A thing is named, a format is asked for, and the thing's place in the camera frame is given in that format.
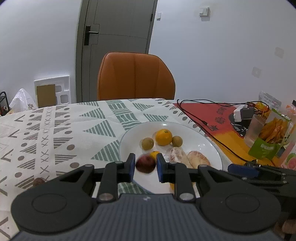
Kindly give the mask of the peeled pomelo segment pale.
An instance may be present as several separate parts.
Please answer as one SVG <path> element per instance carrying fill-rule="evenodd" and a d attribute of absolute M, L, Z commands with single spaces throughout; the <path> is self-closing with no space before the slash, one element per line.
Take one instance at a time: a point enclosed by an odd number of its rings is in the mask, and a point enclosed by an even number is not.
<path fill-rule="evenodd" d="M 170 150 L 170 162 L 178 162 L 182 163 L 187 166 L 187 168 L 192 169 L 193 166 L 191 165 L 186 153 L 183 151 L 182 148 L 173 147 Z"/>

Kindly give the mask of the peeled pomelo segment orange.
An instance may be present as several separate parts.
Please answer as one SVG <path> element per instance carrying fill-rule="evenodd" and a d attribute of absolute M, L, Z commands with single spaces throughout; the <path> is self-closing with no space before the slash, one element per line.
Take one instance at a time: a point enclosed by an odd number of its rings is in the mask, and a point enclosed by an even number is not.
<path fill-rule="evenodd" d="M 211 166 L 209 160 L 201 152 L 191 151 L 187 154 L 187 158 L 194 169 L 197 169 L 199 165 Z"/>

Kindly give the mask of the small orange kumquat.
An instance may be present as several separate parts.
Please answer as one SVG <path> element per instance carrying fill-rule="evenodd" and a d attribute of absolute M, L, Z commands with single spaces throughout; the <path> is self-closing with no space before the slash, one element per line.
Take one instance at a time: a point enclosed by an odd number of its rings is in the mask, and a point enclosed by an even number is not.
<path fill-rule="evenodd" d="M 159 151 L 153 151 L 150 153 L 150 156 L 156 161 L 157 160 L 157 154 L 159 154 Z"/>

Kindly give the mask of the green-brown round fruit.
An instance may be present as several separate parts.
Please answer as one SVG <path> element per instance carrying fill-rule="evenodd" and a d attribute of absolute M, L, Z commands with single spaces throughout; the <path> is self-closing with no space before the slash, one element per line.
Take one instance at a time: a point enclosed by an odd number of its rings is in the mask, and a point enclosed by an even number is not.
<path fill-rule="evenodd" d="M 145 151 L 151 150 L 154 147 L 154 140 L 150 137 L 144 138 L 141 142 L 141 146 Z"/>
<path fill-rule="evenodd" d="M 181 147 L 183 144 L 183 139 L 180 136 L 173 136 L 171 144 L 173 147 Z"/>

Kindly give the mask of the dark red plum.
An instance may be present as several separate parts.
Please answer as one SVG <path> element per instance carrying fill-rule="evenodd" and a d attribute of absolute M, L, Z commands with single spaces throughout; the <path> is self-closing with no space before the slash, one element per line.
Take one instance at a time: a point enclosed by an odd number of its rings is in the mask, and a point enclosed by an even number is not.
<path fill-rule="evenodd" d="M 142 173 L 151 173 L 156 167 L 156 161 L 150 155 L 141 155 L 136 163 L 135 167 L 139 172 Z"/>
<path fill-rule="evenodd" d="M 43 178 L 36 178 L 33 181 L 33 187 L 39 186 L 44 183 L 45 183 L 45 180 Z"/>

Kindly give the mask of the large orange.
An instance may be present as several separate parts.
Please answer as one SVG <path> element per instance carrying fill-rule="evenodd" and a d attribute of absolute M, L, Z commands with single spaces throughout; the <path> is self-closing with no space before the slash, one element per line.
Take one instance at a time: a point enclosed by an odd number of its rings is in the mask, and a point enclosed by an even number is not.
<path fill-rule="evenodd" d="M 172 192 L 175 192 L 175 184 L 170 183 L 170 190 L 171 190 Z"/>
<path fill-rule="evenodd" d="M 155 140 L 159 146 L 167 146 L 172 142 L 173 135 L 168 129 L 161 129 L 156 132 Z"/>

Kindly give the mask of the pink guava snack bag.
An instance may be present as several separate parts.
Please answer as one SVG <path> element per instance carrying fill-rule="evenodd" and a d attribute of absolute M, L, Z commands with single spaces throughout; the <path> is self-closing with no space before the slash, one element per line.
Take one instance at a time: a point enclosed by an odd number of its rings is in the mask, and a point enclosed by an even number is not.
<path fill-rule="evenodd" d="M 292 138 L 288 147 L 285 149 L 280 157 L 280 167 L 290 170 L 295 170 L 296 167 L 296 157 L 295 157 L 295 137 Z"/>

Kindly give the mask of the white enamel plate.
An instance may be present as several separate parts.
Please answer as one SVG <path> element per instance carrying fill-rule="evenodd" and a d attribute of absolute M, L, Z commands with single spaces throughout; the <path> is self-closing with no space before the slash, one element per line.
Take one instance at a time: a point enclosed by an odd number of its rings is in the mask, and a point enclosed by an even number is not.
<path fill-rule="evenodd" d="M 155 139 L 157 131 L 161 129 L 169 130 L 173 136 L 179 136 L 183 139 L 181 149 L 188 154 L 190 151 L 198 151 L 202 153 L 215 169 L 222 170 L 222 160 L 214 145 L 204 137 L 200 132 L 193 130 L 179 123 L 168 121 L 153 121 L 141 123 L 134 126 L 122 136 L 119 145 L 119 156 L 121 161 L 126 161 L 130 153 L 134 153 L 138 158 L 144 154 L 150 154 L 153 151 L 159 151 L 163 154 L 166 162 L 170 161 L 170 151 L 172 145 L 160 146 L 157 143 L 148 151 L 142 149 L 142 140 L 144 138 Z M 154 194 L 172 193 L 173 190 L 169 183 L 160 183 L 157 170 L 153 170 L 149 174 L 138 172 L 135 170 L 133 181 L 142 189 Z"/>

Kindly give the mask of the translucent plastic cup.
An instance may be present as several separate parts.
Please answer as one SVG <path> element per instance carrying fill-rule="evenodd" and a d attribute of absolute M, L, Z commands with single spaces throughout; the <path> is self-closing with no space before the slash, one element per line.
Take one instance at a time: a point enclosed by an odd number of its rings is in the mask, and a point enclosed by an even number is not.
<path fill-rule="evenodd" d="M 248 130 L 246 131 L 246 135 L 244 137 L 244 142 L 248 147 L 252 147 L 254 142 L 259 136 L 266 119 L 261 117 L 260 115 L 254 115 L 251 119 Z"/>

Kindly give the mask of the red orange mat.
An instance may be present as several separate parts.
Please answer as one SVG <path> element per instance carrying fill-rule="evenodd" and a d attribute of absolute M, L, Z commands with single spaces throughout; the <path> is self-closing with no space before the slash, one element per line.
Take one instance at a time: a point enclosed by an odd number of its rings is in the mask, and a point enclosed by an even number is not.
<path fill-rule="evenodd" d="M 202 104 L 174 102 L 173 110 L 182 123 L 200 132 L 218 149 L 221 159 L 243 165 L 256 158 L 248 154 L 249 147 L 244 142 L 246 128 L 231 120 L 234 107 L 224 107 L 214 103 Z"/>

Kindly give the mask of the patterned white tablecloth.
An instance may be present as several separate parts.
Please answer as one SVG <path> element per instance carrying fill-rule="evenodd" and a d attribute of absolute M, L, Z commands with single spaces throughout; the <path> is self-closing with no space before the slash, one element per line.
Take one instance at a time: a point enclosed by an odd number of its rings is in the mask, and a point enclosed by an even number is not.
<path fill-rule="evenodd" d="M 54 179 L 85 164 L 96 168 L 119 160 L 122 136 L 147 121 L 200 128 L 173 101 L 127 99 L 59 105 L 1 118 L 1 240 L 18 228 L 11 203 L 37 178 Z"/>

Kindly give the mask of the brown cardboard piece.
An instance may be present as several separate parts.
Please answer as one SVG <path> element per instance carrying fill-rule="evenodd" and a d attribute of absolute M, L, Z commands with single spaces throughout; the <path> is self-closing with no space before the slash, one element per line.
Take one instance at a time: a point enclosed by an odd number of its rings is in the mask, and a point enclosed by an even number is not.
<path fill-rule="evenodd" d="M 36 87 L 39 108 L 56 105 L 55 85 L 41 85 Z"/>

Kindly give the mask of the white plastic bag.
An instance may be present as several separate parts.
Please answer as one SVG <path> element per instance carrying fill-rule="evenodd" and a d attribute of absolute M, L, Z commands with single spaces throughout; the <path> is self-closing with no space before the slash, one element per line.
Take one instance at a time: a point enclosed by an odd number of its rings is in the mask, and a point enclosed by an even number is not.
<path fill-rule="evenodd" d="M 23 88 L 21 88 L 16 93 L 9 107 L 12 113 L 20 113 L 23 111 L 34 110 L 38 108 L 33 98 Z"/>

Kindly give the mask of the black metal rack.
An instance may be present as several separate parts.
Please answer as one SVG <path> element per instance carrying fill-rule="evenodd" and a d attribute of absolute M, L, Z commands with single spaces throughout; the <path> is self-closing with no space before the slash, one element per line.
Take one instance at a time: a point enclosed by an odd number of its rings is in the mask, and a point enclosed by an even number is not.
<path fill-rule="evenodd" d="M 8 98 L 5 91 L 0 93 L 0 115 L 5 116 L 10 111 Z"/>

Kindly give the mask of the small wall panel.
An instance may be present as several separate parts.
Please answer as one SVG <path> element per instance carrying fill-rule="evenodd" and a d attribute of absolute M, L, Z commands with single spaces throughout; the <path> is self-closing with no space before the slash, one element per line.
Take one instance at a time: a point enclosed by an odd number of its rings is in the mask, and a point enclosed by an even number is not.
<path fill-rule="evenodd" d="M 160 21 L 161 20 L 161 16 L 162 16 L 162 13 L 157 13 L 156 20 L 157 21 Z"/>

